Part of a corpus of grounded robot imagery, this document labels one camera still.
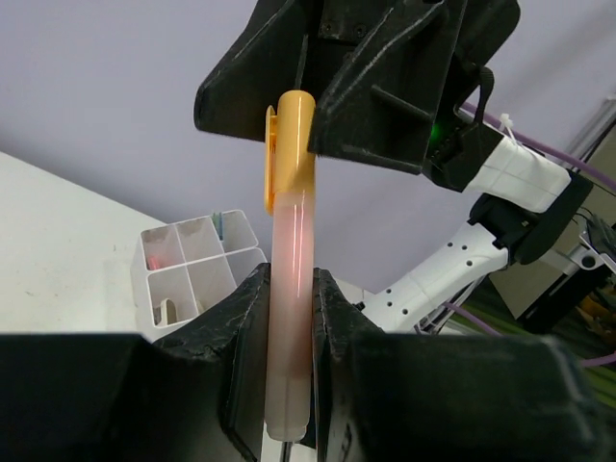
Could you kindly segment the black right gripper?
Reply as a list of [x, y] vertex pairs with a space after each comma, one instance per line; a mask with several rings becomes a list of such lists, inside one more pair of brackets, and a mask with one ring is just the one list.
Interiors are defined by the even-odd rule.
[[319, 99], [310, 151], [463, 191], [501, 141], [487, 63], [520, 17], [516, 1], [382, 4]]

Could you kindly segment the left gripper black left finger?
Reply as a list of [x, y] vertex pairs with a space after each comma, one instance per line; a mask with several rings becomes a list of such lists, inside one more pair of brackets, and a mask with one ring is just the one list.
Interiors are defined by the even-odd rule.
[[5, 334], [5, 461], [256, 461], [270, 266], [156, 342], [135, 333]]

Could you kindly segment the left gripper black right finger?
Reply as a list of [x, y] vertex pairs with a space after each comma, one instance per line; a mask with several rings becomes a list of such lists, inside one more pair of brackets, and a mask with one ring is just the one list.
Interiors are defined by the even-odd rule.
[[320, 461], [609, 461], [578, 360], [535, 336], [387, 333], [314, 272]]

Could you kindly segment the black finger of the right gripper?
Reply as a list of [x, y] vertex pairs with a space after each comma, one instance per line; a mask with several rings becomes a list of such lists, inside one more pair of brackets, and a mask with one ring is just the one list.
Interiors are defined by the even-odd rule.
[[314, 97], [327, 86], [318, 55], [322, 1], [258, 1], [244, 30], [199, 86], [197, 130], [262, 141], [265, 112], [288, 90]]

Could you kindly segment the orange highlighter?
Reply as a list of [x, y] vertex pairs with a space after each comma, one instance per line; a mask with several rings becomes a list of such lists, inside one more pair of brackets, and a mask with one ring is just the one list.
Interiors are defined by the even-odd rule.
[[264, 205], [273, 225], [265, 423], [280, 442], [301, 440], [310, 419], [315, 107], [308, 92], [289, 90], [266, 111]]

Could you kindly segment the blue pen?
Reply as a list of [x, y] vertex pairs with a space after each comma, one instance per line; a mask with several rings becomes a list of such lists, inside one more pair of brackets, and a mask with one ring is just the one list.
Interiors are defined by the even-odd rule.
[[223, 213], [217, 213], [217, 232], [221, 242], [224, 241], [224, 216]]

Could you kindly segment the green pen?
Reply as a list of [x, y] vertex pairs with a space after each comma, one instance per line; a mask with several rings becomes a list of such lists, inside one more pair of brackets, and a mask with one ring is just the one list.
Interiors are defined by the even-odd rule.
[[213, 225], [215, 227], [218, 239], [221, 240], [219, 214], [218, 213], [212, 213], [211, 220], [212, 220], [212, 223], [213, 223]]

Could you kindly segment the pink and white stapler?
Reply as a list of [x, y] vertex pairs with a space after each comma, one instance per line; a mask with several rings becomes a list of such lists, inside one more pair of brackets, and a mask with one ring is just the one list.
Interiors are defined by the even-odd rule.
[[153, 307], [154, 325], [158, 327], [170, 326], [178, 322], [178, 313], [175, 303], [170, 298], [164, 298]]

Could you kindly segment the pink correction tape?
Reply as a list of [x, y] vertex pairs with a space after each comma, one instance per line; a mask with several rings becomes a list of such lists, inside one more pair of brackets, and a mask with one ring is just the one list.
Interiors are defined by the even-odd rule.
[[146, 265], [149, 270], [160, 270], [165, 266], [165, 262], [159, 255], [151, 255], [147, 257]]

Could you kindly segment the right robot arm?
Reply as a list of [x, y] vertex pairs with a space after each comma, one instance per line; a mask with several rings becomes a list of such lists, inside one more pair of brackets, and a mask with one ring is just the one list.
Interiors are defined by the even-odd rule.
[[520, 15], [515, 1], [260, 1], [198, 88], [194, 125], [265, 145], [265, 208], [298, 237], [317, 156], [478, 192], [456, 234], [365, 305], [416, 331], [482, 277], [541, 258], [592, 188], [486, 117], [487, 64]]

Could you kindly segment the white divided organizer tray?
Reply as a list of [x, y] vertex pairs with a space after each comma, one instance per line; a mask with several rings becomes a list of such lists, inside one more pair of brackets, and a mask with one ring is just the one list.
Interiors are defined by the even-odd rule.
[[[224, 241], [218, 239], [211, 215], [164, 224], [140, 233], [131, 266], [136, 324], [154, 342], [192, 321], [195, 301], [211, 308], [231, 295], [267, 258], [242, 210], [224, 216]], [[159, 255], [165, 266], [149, 270], [146, 259]], [[176, 305], [178, 322], [154, 325], [153, 307], [164, 298]]]

